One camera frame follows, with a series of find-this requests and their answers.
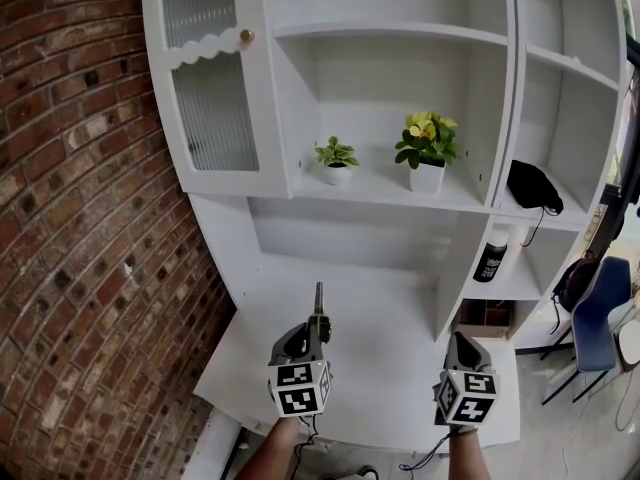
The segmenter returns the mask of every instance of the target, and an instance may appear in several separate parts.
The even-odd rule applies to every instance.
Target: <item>human arm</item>
[[[236,480],[285,480],[299,431],[297,418],[280,418]]]
[[[464,432],[451,437],[449,480],[490,480],[482,456],[478,432]]]

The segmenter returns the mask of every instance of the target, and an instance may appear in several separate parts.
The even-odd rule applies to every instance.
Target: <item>scalloped trim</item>
[[[182,48],[169,48],[169,69],[178,69],[182,64],[195,64],[198,59],[213,59],[220,52],[234,53],[240,50],[240,29],[228,28],[219,36],[205,35],[199,42],[187,41]]]

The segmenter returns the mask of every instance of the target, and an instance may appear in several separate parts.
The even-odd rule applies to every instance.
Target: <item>shoe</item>
[[[380,480],[380,475],[378,475],[378,472],[375,469],[373,469],[371,466],[363,467],[360,471],[358,471],[358,474],[363,478],[367,478],[371,480]]]

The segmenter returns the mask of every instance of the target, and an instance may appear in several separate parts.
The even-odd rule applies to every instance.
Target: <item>cabinet knob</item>
[[[255,37],[255,34],[253,33],[252,30],[243,30],[242,32],[240,32],[240,40],[243,43],[250,43],[251,41],[253,41],[253,38]]]

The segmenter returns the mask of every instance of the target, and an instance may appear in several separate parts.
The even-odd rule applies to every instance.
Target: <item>black bottle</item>
[[[502,258],[507,252],[507,242],[509,233],[502,230],[494,230],[489,235],[489,241],[484,247],[484,252],[480,257],[480,263],[476,268],[473,278],[480,283],[491,281],[498,271]]]

